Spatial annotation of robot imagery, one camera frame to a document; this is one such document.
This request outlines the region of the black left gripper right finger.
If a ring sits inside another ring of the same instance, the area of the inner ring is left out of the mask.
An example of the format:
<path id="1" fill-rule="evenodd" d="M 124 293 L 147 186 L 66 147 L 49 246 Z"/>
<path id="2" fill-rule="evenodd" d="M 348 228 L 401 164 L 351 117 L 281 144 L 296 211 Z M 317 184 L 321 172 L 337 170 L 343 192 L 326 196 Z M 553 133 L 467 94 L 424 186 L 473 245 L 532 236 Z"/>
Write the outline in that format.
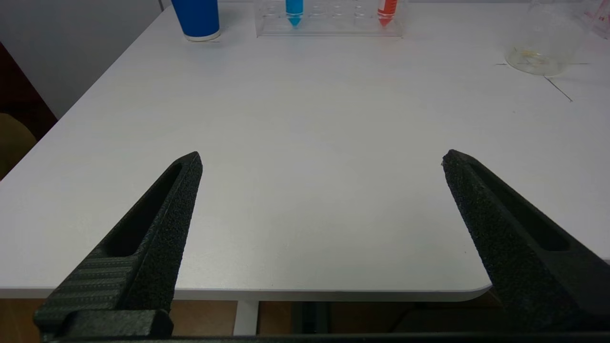
<path id="1" fill-rule="evenodd" d="M 509 317 L 530 332 L 608 331 L 610 268 L 475 158 L 445 154 L 445 180 Z"/>

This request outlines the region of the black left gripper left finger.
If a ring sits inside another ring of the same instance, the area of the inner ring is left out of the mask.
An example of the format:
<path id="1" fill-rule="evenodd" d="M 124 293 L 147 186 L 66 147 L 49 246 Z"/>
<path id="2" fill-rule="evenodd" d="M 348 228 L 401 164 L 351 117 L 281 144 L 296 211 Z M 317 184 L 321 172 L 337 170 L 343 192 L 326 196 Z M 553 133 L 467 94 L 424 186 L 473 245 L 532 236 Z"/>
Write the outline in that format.
<path id="1" fill-rule="evenodd" d="M 165 339 L 203 165 L 176 159 L 34 315 L 42 340 Z"/>

